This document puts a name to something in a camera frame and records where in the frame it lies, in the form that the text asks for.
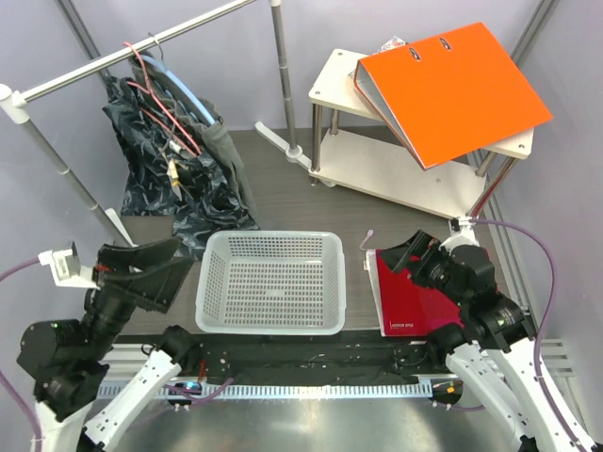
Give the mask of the dark patterned shark shorts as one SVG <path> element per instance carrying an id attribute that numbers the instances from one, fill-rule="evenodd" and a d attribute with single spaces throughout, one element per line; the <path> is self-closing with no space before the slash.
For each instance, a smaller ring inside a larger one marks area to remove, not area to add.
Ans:
<path id="1" fill-rule="evenodd" d="M 141 80 L 110 78 L 103 108 L 129 168 L 122 213 L 170 217 L 181 239 L 179 255 L 195 259 L 213 233 L 259 229 L 202 142 L 193 137 L 202 153 L 190 153 L 192 146 L 153 99 L 128 82 Z"/>

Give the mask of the grey shorts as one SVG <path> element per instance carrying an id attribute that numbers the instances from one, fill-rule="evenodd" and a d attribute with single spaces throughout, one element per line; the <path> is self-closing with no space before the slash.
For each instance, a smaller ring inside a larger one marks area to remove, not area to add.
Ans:
<path id="1" fill-rule="evenodd" d="M 246 208 L 255 224 L 260 226 L 260 216 L 253 199 L 244 163 L 226 127 L 223 124 L 218 123 L 215 123 L 211 127 L 207 127 L 196 122 L 179 104 L 168 97 L 161 88 L 157 87 L 151 78 L 150 81 L 153 84 L 157 97 L 167 108 L 175 112 L 176 119 L 183 126 L 192 128 L 190 134 L 196 140 L 200 140 L 208 153 L 217 161 L 224 172 L 229 186 L 235 192 L 237 199 L 241 202 L 242 206 Z M 201 100 L 207 106 L 212 106 L 215 109 L 215 106 L 206 101 L 206 99 Z"/>

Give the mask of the pink hanger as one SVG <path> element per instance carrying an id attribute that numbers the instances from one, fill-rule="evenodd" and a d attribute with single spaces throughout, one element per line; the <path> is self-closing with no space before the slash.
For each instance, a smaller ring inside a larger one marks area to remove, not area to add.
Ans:
<path id="1" fill-rule="evenodd" d="M 128 41 L 124 41 L 122 43 L 122 45 L 128 47 L 132 51 L 132 53 L 134 54 L 136 59 L 138 60 L 139 66 L 142 69 L 143 79 L 145 82 L 144 86 L 138 84 L 137 82 L 128 82 L 128 85 L 130 87 L 137 88 L 141 92 L 150 96 L 153 99 L 153 101 L 155 102 L 155 104 L 159 107 L 159 109 L 164 113 L 166 118 L 172 122 L 172 124 L 181 132 L 181 134 L 187 139 L 187 142 L 192 146 L 192 151 L 190 151 L 190 153 L 195 154 L 195 155 L 200 155 L 202 153 L 200 146 L 196 143 L 196 141 L 193 139 L 193 137 L 187 132 L 185 127 L 172 115 L 172 113 L 168 110 L 168 108 L 160 101 L 160 99 L 155 94 L 155 91 L 152 88 L 150 77 L 146 70 L 145 63 L 143 61 L 143 58 L 142 58 L 142 55 L 140 54 L 140 52 L 134 47 L 133 44 L 131 44 Z"/>

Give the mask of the light blue hanger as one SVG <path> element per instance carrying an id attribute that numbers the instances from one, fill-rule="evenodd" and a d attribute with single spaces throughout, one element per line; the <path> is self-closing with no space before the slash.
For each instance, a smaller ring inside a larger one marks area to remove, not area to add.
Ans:
<path id="1" fill-rule="evenodd" d="M 180 80 L 165 64 L 162 58 L 155 59 L 144 51 L 142 60 L 150 78 L 168 97 L 179 104 L 191 118 L 207 127 L 222 124 L 221 116 L 212 106 L 207 106 L 192 90 Z"/>

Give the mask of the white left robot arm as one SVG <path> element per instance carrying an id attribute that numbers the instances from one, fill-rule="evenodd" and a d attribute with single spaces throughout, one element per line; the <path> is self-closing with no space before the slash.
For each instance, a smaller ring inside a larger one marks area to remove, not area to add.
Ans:
<path id="1" fill-rule="evenodd" d="M 17 363 L 34 381 L 35 450 L 111 451 L 161 388 L 199 368 L 198 341 L 170 326 L 135 376 L 89 415 L 110 369 L 105 357 L 132 314 L 165 314 L 173 305 L 194 263 L 177 256 L 180 243 L 174 236 L 135 247 L 105 244 L 94 266 L 80 263 L 75 246 L 35 258 L 49 267 L 55 285 L 86 291 L 81 318 L 40 321 L 21 338 Z"/>

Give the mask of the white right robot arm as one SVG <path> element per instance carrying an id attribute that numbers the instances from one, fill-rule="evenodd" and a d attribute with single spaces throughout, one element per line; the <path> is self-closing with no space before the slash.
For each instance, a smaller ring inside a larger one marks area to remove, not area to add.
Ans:
<path id="1" fill-rule="evenodd" d="M 495 267 L 470 227 L 445 241 L 417 231 L 380 250 L 393 273 L 433 289 L 459 309 L 460 320 L 427 337 L 425 358 L 461 379 L 496 420 L 514 451 L 599 451 L 546 368 L 532 321 L 497 288 Z"/>

